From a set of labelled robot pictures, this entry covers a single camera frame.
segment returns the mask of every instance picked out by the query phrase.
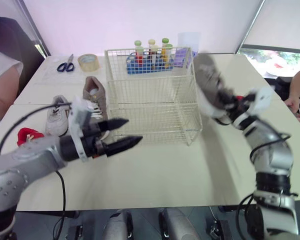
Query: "tape roll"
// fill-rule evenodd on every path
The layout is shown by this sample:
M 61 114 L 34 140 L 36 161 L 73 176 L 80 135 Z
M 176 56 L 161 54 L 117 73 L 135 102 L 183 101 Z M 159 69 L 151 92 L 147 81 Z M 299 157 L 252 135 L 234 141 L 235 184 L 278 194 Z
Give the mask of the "tape roll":
M 100 68 L 98 57 L 94 54 L 84 54 L 78 57 L 78 63 L 84 72 L 93 72 Z

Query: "white wire rack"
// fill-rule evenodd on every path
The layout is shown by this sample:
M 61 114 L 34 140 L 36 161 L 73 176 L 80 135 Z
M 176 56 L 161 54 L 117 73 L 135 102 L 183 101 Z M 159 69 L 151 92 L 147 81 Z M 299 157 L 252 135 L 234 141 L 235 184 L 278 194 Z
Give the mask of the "white wire rack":
M 190 145 L 202 130 L 190 48 L 156 53 L 145 48 L 105 51 L 108 115 L 129 119 L 114 138 L 142 135 L 143 143 Z

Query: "blue basket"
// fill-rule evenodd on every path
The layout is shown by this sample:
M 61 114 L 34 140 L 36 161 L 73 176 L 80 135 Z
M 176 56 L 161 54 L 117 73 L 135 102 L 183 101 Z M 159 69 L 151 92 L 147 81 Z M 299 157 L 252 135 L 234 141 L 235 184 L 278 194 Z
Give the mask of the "blue basket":
M 128 74 L 148 74 L 155 72 L 171 71 L 173 68 L 173 60 L 164 62 L 163 56 L 157 54 L 155 64 L 152 64 L 151 58 L 145 52 L 142 55 L 142 65 L 136 60 L 136 53 L 133 52 L 126 58 L 126 70 Z

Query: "scissors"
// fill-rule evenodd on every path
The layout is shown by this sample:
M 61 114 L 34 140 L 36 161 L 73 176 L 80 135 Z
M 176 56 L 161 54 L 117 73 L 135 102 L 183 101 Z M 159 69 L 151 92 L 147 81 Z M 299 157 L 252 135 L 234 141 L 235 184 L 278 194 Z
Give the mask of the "scissors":
M 74 64 L 72 63 L 72 60 L 74 59 L 74 55 L 71 54 L 71 56 L 68 58 L 67 62 L 61 63 L 56 70 L 58 72 L 72 72 L 75 69 Z

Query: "gray sneaker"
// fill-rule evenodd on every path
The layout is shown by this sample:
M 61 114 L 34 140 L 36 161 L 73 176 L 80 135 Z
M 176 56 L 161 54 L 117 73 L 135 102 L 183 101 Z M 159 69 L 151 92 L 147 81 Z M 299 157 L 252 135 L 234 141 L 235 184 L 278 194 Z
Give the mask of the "gray sneaker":
M 108 120 L 106 91 L 95 76 L 88 76 L 85 79 L 83 99 L 91 101 L 94 108 L 90 123 L 99 123 Z M 105 139 L 108 135 L 109 131 L 104 132 L 101 136 L 101 140 Z
M 57 95 L 53 98 L 52 104 L 68 103 L 63 95 Z M 69 106 L 56 106 L 49 108 L 45 124 L 45 132 L 47 135 L 62 136 L 68 130 L 68 113 Z

